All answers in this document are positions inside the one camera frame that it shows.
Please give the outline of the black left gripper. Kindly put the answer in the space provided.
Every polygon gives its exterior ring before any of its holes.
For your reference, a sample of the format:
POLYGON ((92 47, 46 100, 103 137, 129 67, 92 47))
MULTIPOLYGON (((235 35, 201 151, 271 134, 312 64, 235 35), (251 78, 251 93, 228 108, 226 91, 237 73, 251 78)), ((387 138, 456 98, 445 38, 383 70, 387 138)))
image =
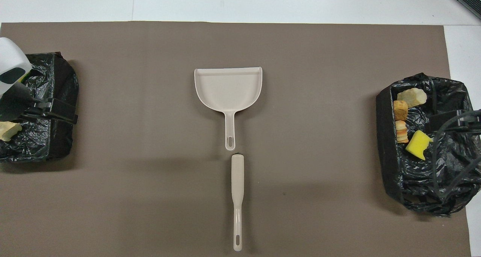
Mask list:
POLYGON ((24 118, 56 120, 77 124, 76 107, 55 98, 45 101, 34 100, 27 87, 16 82, 2 94, 0 99, 0 120, 14 121, 24 118))

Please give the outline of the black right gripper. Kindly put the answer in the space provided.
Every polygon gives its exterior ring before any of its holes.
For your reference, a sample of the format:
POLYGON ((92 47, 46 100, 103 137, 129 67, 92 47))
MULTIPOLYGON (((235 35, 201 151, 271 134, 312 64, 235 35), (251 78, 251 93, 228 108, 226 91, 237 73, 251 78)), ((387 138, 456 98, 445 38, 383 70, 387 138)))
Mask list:
MULTIPOLYGON (((453 117, 459 115, 459 111, 448 111, 431 115, 425 123, 426 133, 436 133, 442 125, 453 117)), ((481 110, 463 113, 458 119, 457 132, 460 133, 481 133, 481 110)))

